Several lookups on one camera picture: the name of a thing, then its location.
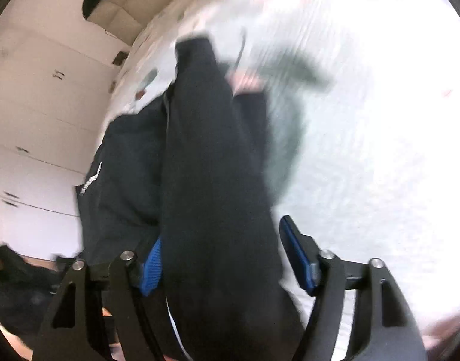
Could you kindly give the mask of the black jacket with grey piping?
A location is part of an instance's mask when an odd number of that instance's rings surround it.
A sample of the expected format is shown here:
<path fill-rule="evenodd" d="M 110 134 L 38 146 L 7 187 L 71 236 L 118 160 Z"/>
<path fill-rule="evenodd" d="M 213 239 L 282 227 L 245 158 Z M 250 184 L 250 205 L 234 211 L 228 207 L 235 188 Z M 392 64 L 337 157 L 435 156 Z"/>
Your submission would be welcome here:
<path fill-rule="evenodd" d="M 279 283 L 265 94 L 234 94 L 208 38 L 175 51 L 175 81 L 108 125 L 77 189 L 82 256 L 97 265 L 137 254 L 166 356 L 289 360 L 304 329 Z"/>

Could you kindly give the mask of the floral quilted bedspread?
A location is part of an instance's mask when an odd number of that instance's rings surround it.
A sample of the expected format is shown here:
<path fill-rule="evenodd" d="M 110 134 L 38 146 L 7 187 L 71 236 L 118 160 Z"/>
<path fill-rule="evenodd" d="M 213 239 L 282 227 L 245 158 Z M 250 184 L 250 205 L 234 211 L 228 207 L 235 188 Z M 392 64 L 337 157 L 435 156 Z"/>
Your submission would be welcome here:
<path fill-rule="evenodd" d="M 339 257 L 378 257 L 432 360 L 460 360 L 460 0 L 172 0 L 138 35 L 106 120 L 205 34 L 268 91 L 275 217 Z"/>

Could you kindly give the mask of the dark items on nightstand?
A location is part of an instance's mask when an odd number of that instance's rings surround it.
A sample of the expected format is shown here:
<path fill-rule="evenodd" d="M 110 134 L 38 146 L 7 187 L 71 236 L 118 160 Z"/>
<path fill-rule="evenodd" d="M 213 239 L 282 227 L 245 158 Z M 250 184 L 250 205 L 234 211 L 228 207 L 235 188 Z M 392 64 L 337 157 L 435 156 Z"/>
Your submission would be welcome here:
<path fill-rule="evenodd" d="M 128 58 L 129 53 L 126 51 L 119 51 L 112 61 L 112 65 L 121 67 Z"/>

